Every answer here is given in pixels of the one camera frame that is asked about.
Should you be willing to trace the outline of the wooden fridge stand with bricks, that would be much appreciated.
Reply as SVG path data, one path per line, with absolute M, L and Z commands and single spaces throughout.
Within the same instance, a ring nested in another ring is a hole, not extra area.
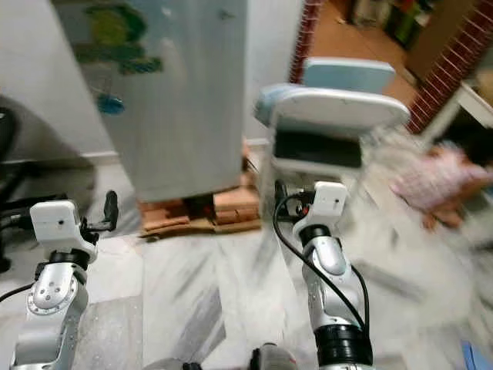
M 193 234 L 226 235 L 262 227 L 260 197 L 240 187 L 183 200 L 140 202 L 140 237 L 161 239 Z

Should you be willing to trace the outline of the white plastic chair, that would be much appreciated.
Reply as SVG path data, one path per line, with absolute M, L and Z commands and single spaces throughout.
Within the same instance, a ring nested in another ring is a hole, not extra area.
M 372 161 L 371 140 L 385 128 L 404 126 L 404 103 L 381 94 L 277 84 L 261 89 L 253 115 L 267 127 L 269 149 L 258 190 L 270 207 L 274 182 L 311 190 L 314 182 L 345 183 L 359 194 Z

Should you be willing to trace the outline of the small blue sticker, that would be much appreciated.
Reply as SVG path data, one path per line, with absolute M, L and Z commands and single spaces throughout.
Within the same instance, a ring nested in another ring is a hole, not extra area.
M 119 96 L 99 94 L 96 97 L 96 109 L 102 114 L 120 114 L 126 109 L 126 104 Z

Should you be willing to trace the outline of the light blue plastic chair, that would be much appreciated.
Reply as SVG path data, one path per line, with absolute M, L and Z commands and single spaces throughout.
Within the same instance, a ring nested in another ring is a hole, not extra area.
M 309 57 L 305 59 L 300 84 L 314 88 L 383 94 L 394 75 L 394 67 L 384 61 Z

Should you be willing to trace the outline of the child in pink clothes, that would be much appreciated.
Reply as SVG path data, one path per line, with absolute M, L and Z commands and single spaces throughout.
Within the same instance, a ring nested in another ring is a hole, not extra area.
M 440 145 L 395 177 L 392 193 L 419 211 L 422 227 L 432 233 L 443 224 L 457 229 L 464 222 L 464 202 L 493 186 L 493 144 Z

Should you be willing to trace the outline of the robot right leg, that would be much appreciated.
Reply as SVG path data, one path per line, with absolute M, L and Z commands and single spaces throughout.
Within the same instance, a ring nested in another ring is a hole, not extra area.
M 251 352 L 249 370 L 299 370 L 291 352 L 275 343 L 264 343 Z

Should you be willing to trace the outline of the robot leg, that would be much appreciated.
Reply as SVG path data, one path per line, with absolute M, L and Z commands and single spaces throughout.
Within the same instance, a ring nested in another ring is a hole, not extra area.
M 195 361 L 169 357 L 145 365 L 143 370 L 202 370 L 202 366 Z
M 264 343 L 251 352 L 249 370 L 299 370 L 291 352 L 275 343 Z

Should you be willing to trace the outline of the red brick pillar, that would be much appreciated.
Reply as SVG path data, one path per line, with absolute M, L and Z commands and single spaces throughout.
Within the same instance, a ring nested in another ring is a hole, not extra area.
M 298 31 L 293 43 L 293 54 L 288 75 L 289 83 L 300 83 L 300 79 L 302 79 L 305 59 L 309 56 L 311 46 L 314 43 L 320 10 L 323 9 L 325 0 L 300 0 L 300 3 L 302 8 L 300 8 Z

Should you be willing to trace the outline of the robot left leg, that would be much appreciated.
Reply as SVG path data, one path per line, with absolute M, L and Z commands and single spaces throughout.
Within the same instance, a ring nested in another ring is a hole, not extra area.
M 202 370 L 202 366 L 195 361 L 169 357 L 145 365 L 143 370 Z

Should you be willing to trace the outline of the green cartoon sticker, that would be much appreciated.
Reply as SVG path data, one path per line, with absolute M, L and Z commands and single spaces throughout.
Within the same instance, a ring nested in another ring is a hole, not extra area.
M 124 76 L 163 71 L 163 61 L 148 56 L 140 43 L 147 25 L 133 7 L 123 3 L 92 5 L 83 15 L 91 42 L 72 45 L 78 63 L 112 63 Z

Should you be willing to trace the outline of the white table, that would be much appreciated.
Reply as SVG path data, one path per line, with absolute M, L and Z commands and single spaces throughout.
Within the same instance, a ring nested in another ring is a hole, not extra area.
M 464 143 L 486 128 L 493 130 L 493 105 L 472 85 L 464 84 L 433 118 L 423 137 L 428 143 Z

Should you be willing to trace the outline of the blue object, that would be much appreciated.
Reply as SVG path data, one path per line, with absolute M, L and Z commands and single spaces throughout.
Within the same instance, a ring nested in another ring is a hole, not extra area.
M 470 341 L 461 343 L 465 370 L 493 370 L 493 361 L 487 359 Z

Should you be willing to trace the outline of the red brick wall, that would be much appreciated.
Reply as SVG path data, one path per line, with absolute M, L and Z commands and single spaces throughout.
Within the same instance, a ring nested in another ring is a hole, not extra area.
M 493 0 L 478 0 L 441 50 L 437 64 L 418 84 L 417 95 L 409 108 L 410 119 L 405 124 L 409 133 L 420 134 L 430 126 L 490 45 L 493 45 Z

